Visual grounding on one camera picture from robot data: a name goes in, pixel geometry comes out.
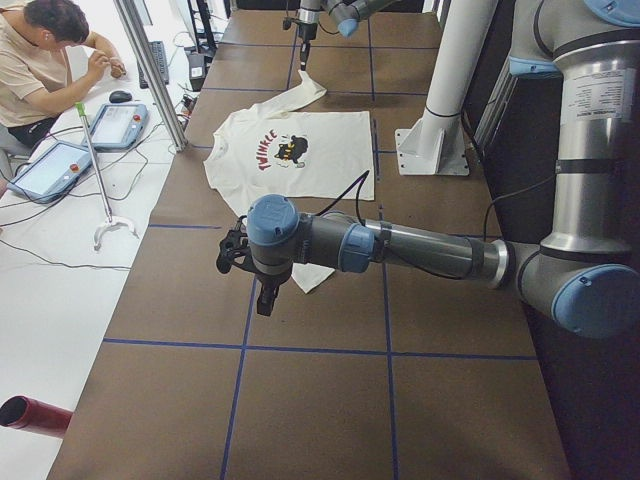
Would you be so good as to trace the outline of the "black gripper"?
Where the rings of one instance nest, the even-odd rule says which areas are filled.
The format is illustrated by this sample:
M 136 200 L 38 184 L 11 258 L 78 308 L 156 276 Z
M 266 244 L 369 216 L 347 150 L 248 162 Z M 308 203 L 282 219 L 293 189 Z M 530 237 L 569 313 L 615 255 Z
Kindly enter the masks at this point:
M 259 314 L 270 316 L 273 312 L 274 303 L 278 296 L 279 286 L 285 282 L 285 274 L 269 275 L 257 273 L 256 278 L 261 285 L 257 300 L 257 311 Z
M 298 24 L 298 37 L 301 39 L 302 46 L 300 52 L 300 68 L 306 71 L 308 66 L 311 41 L 316 39 L 316 24 L 300 21 Z

